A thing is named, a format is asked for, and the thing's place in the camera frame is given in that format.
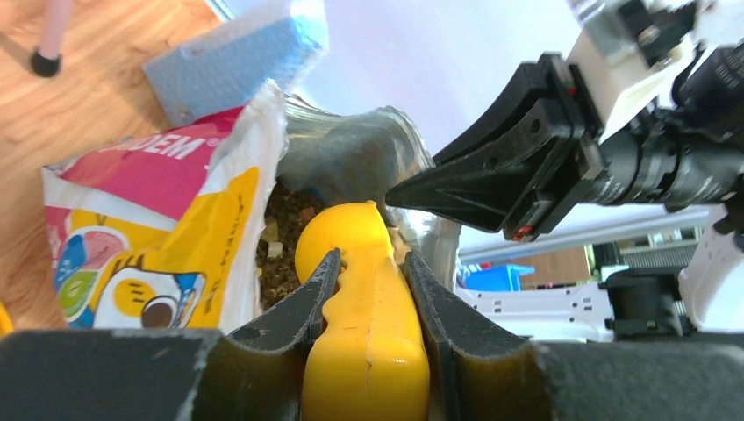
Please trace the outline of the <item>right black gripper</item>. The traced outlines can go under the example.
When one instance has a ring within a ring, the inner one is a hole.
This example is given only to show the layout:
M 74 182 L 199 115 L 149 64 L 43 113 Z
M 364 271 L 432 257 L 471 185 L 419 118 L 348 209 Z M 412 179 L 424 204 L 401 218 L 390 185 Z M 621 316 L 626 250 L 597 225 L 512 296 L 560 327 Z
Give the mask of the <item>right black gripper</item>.
M 664 124 L 646 107 L 613 123 L 598 99 L 559 54 L 522 62 L 436 167 L 390 188 L 385 203 L 533 241 L 580 203 L 620 205 L 641 187 L 648 202 L 661 192 L 651 167 L 676 165 L 662 153 Z

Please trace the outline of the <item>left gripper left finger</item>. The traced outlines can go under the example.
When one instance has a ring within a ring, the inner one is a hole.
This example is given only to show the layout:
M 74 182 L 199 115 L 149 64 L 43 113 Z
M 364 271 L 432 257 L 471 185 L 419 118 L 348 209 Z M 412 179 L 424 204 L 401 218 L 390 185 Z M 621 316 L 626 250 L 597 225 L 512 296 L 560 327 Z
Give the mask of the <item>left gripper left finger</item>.
M 1 341 L 4 420 L 298 420 L 339 250 L 237 330 L 23 330 Z

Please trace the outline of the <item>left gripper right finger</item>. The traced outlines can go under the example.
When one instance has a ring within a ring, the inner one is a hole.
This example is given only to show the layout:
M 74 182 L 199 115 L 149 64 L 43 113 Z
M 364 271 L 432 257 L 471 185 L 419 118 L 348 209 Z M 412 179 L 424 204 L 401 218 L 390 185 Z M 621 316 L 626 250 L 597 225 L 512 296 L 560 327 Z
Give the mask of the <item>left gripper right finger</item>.
M 431 420 L 740 420 L 743 338 L 522 339 L 446 289 L 416 253 L 404 277 L 431 369 Z

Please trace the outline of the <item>yellow plastic scoop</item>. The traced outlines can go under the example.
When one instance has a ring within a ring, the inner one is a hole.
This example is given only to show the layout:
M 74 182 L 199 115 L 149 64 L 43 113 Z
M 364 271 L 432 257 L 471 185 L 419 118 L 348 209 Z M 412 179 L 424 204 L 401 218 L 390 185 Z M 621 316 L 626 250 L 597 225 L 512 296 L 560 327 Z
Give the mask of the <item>yellow plastic scoop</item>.
M 304 420 L 426 420 L 430 368 L 419 316 L 375 204 L 322 210 L 297 242 L 300 282 L 325 255 L 342 268 L 304 371 Z

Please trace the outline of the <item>pet food bag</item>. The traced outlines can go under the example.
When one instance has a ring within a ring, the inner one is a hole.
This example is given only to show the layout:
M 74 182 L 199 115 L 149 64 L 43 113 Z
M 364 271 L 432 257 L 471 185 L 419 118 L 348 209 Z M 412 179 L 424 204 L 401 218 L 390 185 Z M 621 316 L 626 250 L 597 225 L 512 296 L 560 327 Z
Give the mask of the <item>pet food bag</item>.
M 401 111 L 339 116 L 267 83 L 244 105 L 42 168 L 53 287 L 73 328 L 205 327 L 260 314 L 256 254 L 271 191 L 376 202 L 440 281 L 459 225 L 389 207 L 433 165 Z

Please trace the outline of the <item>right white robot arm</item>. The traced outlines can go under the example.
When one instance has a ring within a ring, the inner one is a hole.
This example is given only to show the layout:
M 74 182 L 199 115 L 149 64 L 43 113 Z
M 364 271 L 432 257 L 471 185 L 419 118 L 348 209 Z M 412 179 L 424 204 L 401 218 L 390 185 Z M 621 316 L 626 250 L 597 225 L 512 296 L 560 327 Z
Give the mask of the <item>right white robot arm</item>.
M 603 241 L 601 280 L 535 291 L 456 294 L 529 339 L 609 342 L 743 335 L 743 48 L 704 55 L 674 80 L 673 108 L 649 104 L 617 132 L 579 68 L 558 54 L 520 64 L 492 106 L 386 204 L 427 211 L 510 241 L 551 232 L 577 205 L 708 207 L 702 227 L 640 238 L 635 252 L 693 245 L 682 262 L 643 267 Z

